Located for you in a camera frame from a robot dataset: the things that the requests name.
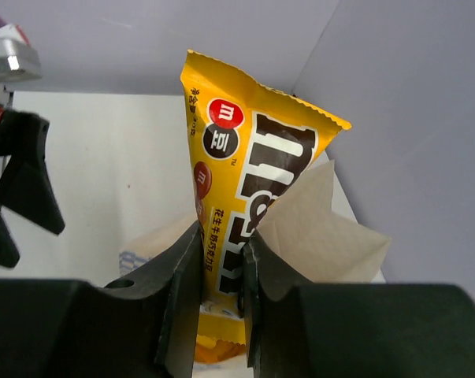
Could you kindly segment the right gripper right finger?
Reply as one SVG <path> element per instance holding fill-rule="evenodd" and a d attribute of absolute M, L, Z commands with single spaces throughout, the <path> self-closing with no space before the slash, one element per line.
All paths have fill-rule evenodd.
<path fill-rule="evenodd" d="M 256 377 L 475 377 L 475 303 L 455 285 L 313 283 L 254 235 L 243 308 Z"/>

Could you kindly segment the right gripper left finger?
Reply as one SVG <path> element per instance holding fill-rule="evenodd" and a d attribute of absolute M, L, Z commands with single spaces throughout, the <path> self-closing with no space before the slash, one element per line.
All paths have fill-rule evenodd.
<path fill-rule="evenodd" d="M 189 377 L 201 293 L 197 224 L 104 287 L 0 279 L 0 377 Z"/>

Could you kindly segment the paper bag blue checkered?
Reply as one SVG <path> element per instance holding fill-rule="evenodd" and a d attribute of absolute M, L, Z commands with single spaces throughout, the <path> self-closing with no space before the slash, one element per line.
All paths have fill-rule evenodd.
<path fill-rule="evenodd" d="M 359 224 L 335 173 L 321 159 L 265 215 L 258 233 L 315 283 L 382 283 L 391 238 Z"/>

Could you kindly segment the yellow m&m packet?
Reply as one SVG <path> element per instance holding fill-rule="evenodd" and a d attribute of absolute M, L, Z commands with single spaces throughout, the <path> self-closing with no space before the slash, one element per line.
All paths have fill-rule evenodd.
<path fill-rule="evenodd" d="M 242 249 L 269 207 L 350 122 L 189 50 L 180 75 L 203 284 L 195 360 L 245 351 Z"/>

